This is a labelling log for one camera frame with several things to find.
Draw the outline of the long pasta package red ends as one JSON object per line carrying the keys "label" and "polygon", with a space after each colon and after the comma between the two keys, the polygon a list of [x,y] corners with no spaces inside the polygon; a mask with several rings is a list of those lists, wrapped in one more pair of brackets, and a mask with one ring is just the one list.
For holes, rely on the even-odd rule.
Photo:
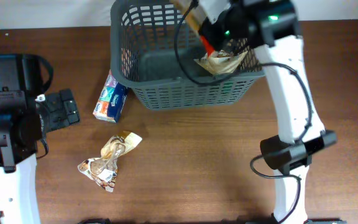
{"label": "long pasta package red ends", "polygon": [[202,42],[206,49],[207,57],[210,57],[215,53],[213,46],[206,40],[203,34],[201,34],[201,26],[207,19],[207,16],[203,8],[199,5],[199,0],[170,0],[170,2],[178,9],[183,15],[195,3],[195,6],[190,10],[189,14],[185,18],[186,23],[191,27],[193,32]]}

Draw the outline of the tissue pack multipack box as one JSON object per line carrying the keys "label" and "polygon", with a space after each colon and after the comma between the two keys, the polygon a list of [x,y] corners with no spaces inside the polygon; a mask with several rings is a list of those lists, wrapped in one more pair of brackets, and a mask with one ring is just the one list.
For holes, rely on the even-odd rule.
{"label": "tissue pack multipack box", "polygon": [[120,84],[109,71],[93,115],[96,119],[117,123],[126,102],[129,89]]}

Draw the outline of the grey plastic shopping basket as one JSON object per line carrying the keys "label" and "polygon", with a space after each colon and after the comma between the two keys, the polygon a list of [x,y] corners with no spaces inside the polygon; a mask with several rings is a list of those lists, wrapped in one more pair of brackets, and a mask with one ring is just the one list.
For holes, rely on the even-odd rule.
{"label": "grey plastic shopping basket", "polygon": [[111,71],[118,82],[132,89],[150,110],[230,105],[239,101],[254,82],[264,76],[254,52],[247,50],[239,74],[214,86],[198,82],[215,77],[196,63],[204,47],[183,24],[174,43],[175,27],[182,17],[170,1],[115,1],[111,7]]}

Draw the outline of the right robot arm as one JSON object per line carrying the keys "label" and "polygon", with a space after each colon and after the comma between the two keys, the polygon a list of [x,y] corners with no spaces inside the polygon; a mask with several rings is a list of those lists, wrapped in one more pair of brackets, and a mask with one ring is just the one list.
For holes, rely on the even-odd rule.
{"label": "right robot arm", "polygon": [[199,33],[208,52],[246,39],[267,79],[278,133],[260,142],[259,159],[275,182],[274,223],[308,223],[305,182],[313,154],[337,142],[313,104],[303,38],[291,1],[197,1],[206,18]]}

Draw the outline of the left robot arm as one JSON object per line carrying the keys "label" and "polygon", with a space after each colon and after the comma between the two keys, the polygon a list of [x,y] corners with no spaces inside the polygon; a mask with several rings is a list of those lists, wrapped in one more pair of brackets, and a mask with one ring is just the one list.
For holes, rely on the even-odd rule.
{"label": "left robot arm", "polygon": [[38,143],[80,122],[69,89],[47,94],[53,67],[41,56],[0,55],[0,223],[40,223],[35,187]]}

